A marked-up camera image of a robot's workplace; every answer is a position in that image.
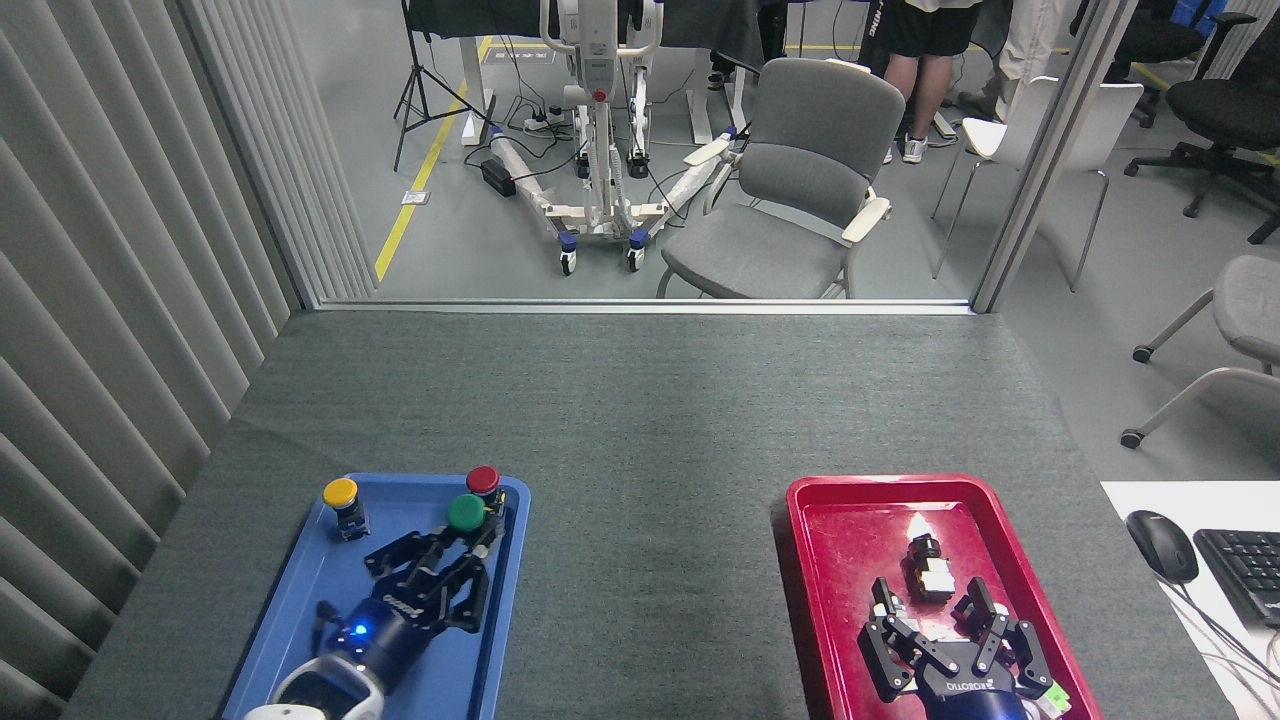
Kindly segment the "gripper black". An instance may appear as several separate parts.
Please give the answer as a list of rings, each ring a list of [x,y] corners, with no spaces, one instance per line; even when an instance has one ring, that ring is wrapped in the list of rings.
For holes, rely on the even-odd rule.
[[[489,564],[504,533],[499,511],[449,511],[445,525],[426,534],[411,530],[374,550],[364,557],[371,597],[355,606],[324,650],[353,664],[381,692],[396,692],[444,629],[480,630]],[[420,609],[397,600],[419,594],[429,594],[428,623]]]
[[[870,616],[858,643],[884,703],[916,680],[927,719],[1025,719],[1023,701],[1053,685],[1036,626],[1014,619],[980,577],[969,580],[952,610],[957,629],[975,646],[955,676],[952,659],[913,625],[886,578],[876,578],[870,594]]]

